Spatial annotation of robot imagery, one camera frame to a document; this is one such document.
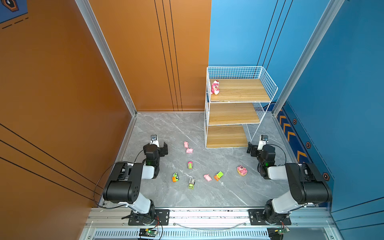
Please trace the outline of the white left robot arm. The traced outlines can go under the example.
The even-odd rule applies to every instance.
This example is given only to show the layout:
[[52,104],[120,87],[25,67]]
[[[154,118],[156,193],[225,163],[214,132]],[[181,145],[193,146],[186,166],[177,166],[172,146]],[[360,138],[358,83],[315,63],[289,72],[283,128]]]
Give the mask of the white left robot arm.
[[160,171],[160,158],[168,154],[168,145],[163,147],[156,144],[143,146],[146,158],[142,162],[117,162],[103,190],[105,201],[118,204],[118,207],[131,209],[128,216],[132,224],[152,225],[160,220],[156,214],[155,204],[141,192],[142,180],[156,179]]

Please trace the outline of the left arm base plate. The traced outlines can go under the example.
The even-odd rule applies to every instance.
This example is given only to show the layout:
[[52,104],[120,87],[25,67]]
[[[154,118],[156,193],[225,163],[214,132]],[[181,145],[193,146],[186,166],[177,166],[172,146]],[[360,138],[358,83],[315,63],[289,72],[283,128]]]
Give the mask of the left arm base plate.
[[129,218],[129,226],[154,226],[160,223],[161,226],[167,226],[170,220],[170,210],[155,209],[150,210],[148,214],[135,214]]

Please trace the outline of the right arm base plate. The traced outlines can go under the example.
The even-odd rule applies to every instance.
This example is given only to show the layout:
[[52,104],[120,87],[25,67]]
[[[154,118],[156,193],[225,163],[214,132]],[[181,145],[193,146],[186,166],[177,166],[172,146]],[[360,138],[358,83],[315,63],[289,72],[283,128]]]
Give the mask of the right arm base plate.
[[252,226],[277,225],[290,226],[292,224],[288,214],[277,214],[274,211],[266,213],[262,209],[249,209],[249,220]]

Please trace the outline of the white wire wooden shelf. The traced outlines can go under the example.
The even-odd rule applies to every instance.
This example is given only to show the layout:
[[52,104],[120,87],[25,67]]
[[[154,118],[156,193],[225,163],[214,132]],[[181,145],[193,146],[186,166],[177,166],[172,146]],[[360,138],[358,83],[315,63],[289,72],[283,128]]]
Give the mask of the white wire wooden shelf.
[[[211,95],[211,84],[220,93]],[[205,99],[207,149],[245,148],[254,139],[278,86],[263,66],[208,67]]]

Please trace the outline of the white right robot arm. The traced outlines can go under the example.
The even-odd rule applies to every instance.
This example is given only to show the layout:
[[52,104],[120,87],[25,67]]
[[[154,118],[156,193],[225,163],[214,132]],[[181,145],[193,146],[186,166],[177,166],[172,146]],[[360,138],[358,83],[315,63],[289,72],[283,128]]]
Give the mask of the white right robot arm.
[[263,212],[251,214],[268,225],[286,224],[291,212],[307,205],[332,201],[332,191],[313,163],[275,165],[273,145],[248,143],[247,153],[258,160],[258,172],[265,180],[288,181],[289,191],[270,199]]

